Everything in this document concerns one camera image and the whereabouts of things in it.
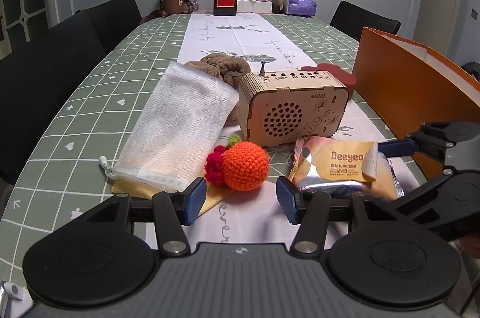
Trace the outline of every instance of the mesh bag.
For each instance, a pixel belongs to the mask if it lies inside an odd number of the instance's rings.
[[[183,191],[202,170],[238,102],[234,88],[172,62],[148,99],[113,174]]]

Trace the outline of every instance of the floor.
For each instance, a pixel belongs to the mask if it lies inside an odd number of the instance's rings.
[[[0,179],[0,219],[2,219],[3,212],[7,207],[8,199],[10,198],[11,191],[13,190],[13,185],[10,185]]]

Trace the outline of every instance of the crocheted ball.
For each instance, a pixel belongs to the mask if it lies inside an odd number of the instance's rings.
[[[225,184],[237,191],[251,191],[268,176],[268,155],[251,142],[239,142],[223,153]]]

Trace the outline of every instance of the red crochet flower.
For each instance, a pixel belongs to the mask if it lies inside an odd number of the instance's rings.
[[[224,184],[222,174],[223,156],[227,150],[225,146],[217,146],[213,149],[213,153],[207,156],[207,164],[205,165],[205,179],[212,184],[222,185]]]

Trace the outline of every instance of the wooden radio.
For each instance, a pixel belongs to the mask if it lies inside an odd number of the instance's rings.
[[[246,141],[277,146],[297,137],[337,131],[348,89],[329,72],[248,73],[238,89],[238,123]]]

